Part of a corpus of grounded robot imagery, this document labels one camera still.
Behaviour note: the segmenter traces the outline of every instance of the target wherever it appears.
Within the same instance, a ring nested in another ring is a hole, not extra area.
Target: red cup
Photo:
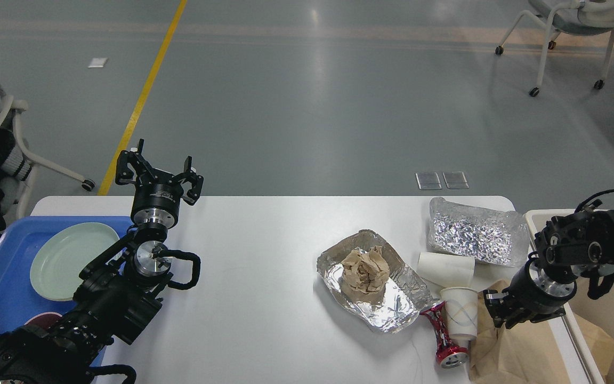
[[[26,321],[25,325],[36,325],[46,331],[51,328],[52,325],[56,324],[57,321],[61,320],[61,317],[61,314],[56,312],[44,312]]]

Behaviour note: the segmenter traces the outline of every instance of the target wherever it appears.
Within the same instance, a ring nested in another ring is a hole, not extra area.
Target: brown paper bag
[[[577,325],[582,330],[584,340],[587,342],[589,350],[592,352],[594,362],[599,367],[603,378],[608,376],[610,364],[614,357],[614,338],[602,330],[599,326],[588,322],[584,318],[575,314]]]
[[[501,292],[508,286],[499,280],[490,287]],[[471,368],[475,384],[570,384],[563,357],[547,322],[522,323],[511,330],[494,328],[478,294],[478,338],[471,342]]]

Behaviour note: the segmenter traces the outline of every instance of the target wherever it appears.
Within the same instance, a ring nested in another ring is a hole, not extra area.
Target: aluminum foil tray
[[[390,267],[385,292],[375,303],[353,301],[341,290],[341,262],[352,250],[360,248],[368,251],[375,245],[383,247],[383,259]],[[363,319],[375,331],[399,332],[413,323],[420,311],[437,302],[425,282],[404,263],[394,248],[370,229],[362,229],[322,252],[317,258],[317,272],[338,304]]]
[[[436,250],[472,256],[480,262],[519,267],[527,260],[527,223],[516,211],[431,200],[428,243]]]

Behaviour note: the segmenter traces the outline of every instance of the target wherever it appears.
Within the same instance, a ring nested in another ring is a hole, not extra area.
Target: black cable
[[[602,192],[598,192],[597,194],[592,194],[590,197],[588,197],[586,200],[584,200],[583,202],[580,202],[579,205],[577,206],[577,208],[575,209],[575,213],[582,211],[582,209],[584,209],[584,206],[592,201],[593,199],[599,197],[600,195],[606,195],[606,194],[612,194],[614,192],[614,189],[608,189],[608,190],[603,190]]]
[[[94,376],[104,376],[107,374],[123,374],[127,379],[122,384],[134,384],[136,382],[136,371],[133,367],[124,364],[105,365],[103,367],[89,367],[88,371]]]

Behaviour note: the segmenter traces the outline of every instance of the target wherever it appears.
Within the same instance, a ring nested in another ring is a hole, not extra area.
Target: crumpled brown paper
[[[373,246],[368,252],[352,250],[342,262],[343,283],[356,293],[378,294],[390,278],[390,267],[381,256],[382,246]]]
[[[606,333],[601,327],[590,323],[584,318],[575,314],[577,325],[582,331],[584,341],[587,342],[590,352],[594,357],[596,366],[599,367],[600,374],[608,376],[612,358],[614,358],[614,338]]]
[[[490,289],[502,291],[499,280]],[[471,342],[468,377],[475,384],[570,384],[568,371],[547,322],[521,323],[510,330],[494,328],[478,295],[478,338]]]

